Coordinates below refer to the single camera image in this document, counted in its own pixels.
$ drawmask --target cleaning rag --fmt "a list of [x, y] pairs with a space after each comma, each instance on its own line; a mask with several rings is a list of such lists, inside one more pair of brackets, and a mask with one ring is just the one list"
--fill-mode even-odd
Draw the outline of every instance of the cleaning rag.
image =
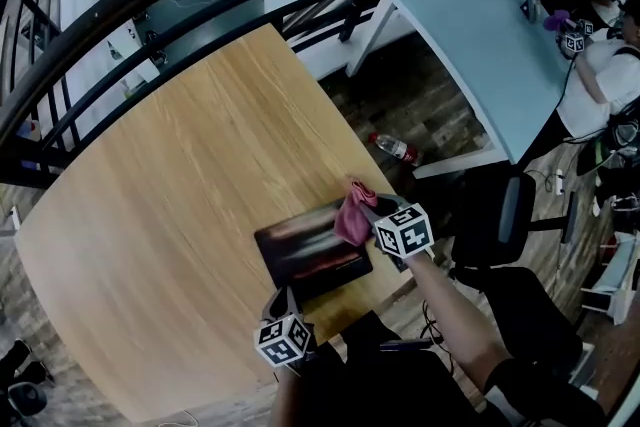
[[334, 233], [352, 246], [360, 246], [371, 236], [371, 225], [358, 206], [365, 203], [370, 207], [378, 205], [376, 193], [369, 190], [359, 180], [352, 180], [340, 212], [336, 216]]

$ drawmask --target white desk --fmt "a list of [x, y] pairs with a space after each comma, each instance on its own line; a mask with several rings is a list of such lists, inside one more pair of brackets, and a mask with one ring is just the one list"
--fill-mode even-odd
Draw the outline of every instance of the white desk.
[[526, 20], [524, 1], [380, 1], [347, 73], [357, 72], [397, 7], [447, 68], [491, 140], [481, 150], [416, 169], [416, 178], [503, 160], [515, 164], [553, 112], [569, 63], [554, 34]]

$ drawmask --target purple object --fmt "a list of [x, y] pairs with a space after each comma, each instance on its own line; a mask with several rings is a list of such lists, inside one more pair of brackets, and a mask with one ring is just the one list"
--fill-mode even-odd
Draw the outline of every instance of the purple object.
[[569, 20], [569, 19], [571, 19], [571, 15], [569, 14], [569, 11], [565, 11], [564, 9], [559, 9], [557, 11], [554, 11], [554, 13], [551, 16], [548, 16], [547, 19], [542, 24], [542, 26], [548, 31], [555, 32], [560, 28], [560, 26], [566, 20]]

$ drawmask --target water bottle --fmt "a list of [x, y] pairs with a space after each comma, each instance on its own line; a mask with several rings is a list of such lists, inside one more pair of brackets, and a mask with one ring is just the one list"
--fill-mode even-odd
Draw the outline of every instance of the water bottle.
[[422, 154], [415, 146], [411, 146], [392, 135], [374, 132], [369, 136], [369, 142], [375, 143], [381, 150], [416, 167], [422, 160]]

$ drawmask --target desk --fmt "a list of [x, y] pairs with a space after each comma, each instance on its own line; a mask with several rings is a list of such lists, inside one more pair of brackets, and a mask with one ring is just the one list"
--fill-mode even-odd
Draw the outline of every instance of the desk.
[[[258, 228], [343, 195], [392, 188], [271, 26], [192, 66], [120, 118], [62, 174], [16, 236], [47, 316], [130, 420], [272, 382], [253, 330], [274, 291]], [[405, 284], [373, 272], [305, 304], [319, 342]]]
[[522, 15], [524, 1], [381, 0], [368, 39], [347, 71], [357, 71], [397, 7], [449, 71], [491, 141], [482, 150], [422, 166], [416, 178], [502, 160], [515, 164], [553, 112], [569, 63], [555, 35]]

